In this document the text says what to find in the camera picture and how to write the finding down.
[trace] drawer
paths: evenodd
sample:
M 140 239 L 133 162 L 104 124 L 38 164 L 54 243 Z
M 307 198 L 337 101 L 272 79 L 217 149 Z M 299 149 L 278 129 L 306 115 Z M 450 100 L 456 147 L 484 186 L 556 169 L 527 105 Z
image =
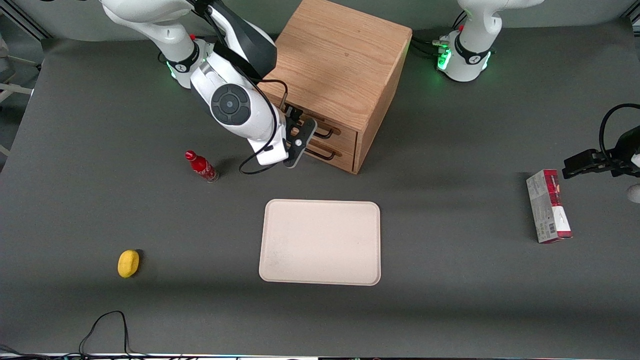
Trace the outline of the drawer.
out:
M 331 164 L 334 167 L 341 168 L 344 171 L 353 171 L 353 154 L 350 152 L 340 151 L 338 149 L 331 148 L 316 139 L 311 139 L 307 145 L 305 154 L 322 160 L 327 164 Z
M 309 116 L 303 114 L 300 119 L 307 120 Z M 341 152 L 354 153 L 356 148 L 355 131 L 336 126 L 332 122 L 318 116 L 313 116 L 313 119 L 316 119 L 318 123 L 318 129 L 316 130 L 313 140 L 317 140 L 319 143 Z

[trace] beige tray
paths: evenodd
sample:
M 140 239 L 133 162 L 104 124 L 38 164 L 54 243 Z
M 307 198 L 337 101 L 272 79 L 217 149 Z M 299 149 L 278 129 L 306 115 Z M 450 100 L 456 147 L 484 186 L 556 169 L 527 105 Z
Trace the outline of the beige tray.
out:
M 260 277 L 372 286 L 380 281 L 380 208 L 373 202 L 269 201 Z

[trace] green status light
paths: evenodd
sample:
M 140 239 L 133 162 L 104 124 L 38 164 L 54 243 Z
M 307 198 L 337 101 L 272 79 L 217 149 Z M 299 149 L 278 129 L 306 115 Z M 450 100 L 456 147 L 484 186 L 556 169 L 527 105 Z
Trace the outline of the green status light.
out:
M 173 73 L 173 69 L 171 68 L 171 65 L 169 65 L 169 62 L 166 62 L 166 66 L 169 68 L 169 71 L 171 71 L 171 77 L 175 79 L 175 74 Z
M 451 50 L 447 49 L 438 59 L 438 68 L 440 68 L 440 70 L 445 70 L 449 64 L 449 59 L 451 59 Z
M 486 55 L 486 60 L 484 61 L 484 65 L 482 65 L 482 69 L 486 69 L 486 66 L 489 64 L 489 58 L 491 57 L 491 51 Z

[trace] gray wall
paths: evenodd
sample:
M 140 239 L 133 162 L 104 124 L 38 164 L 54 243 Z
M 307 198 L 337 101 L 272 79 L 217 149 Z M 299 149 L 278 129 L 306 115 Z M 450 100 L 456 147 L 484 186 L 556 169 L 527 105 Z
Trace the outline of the gray wall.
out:
M 133 30 L 113 24 L 98 0 L 15 0 L 56 37 L 76 40 L 143 38 Z M 413 29 L 450 26 L 459 14 L 456 0 L 334 0 Z M 575 26 L 598 24 L 622 14 L 634 0 L 546 0 L 534 8 L 502 13 L 506 27 Z M 227 5 L 268 33 L 278 33 L 300 0 L 227 0 Z M 187 29 L 208 34 L 208 25 L 195 15 L 184 19 Z

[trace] red bottle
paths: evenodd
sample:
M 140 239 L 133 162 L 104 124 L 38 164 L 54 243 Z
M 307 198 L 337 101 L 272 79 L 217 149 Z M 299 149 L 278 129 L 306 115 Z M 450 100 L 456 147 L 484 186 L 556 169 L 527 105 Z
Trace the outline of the red bottle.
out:
M 202 176 L 208 183 L 213 183 L 218 180 L 218 172 L 214 169 L 207 159 L 202 156 L 196 155 L 195 152 L 189 150 L 184 154 L 184 157 L 191 163 L 193 171 Z

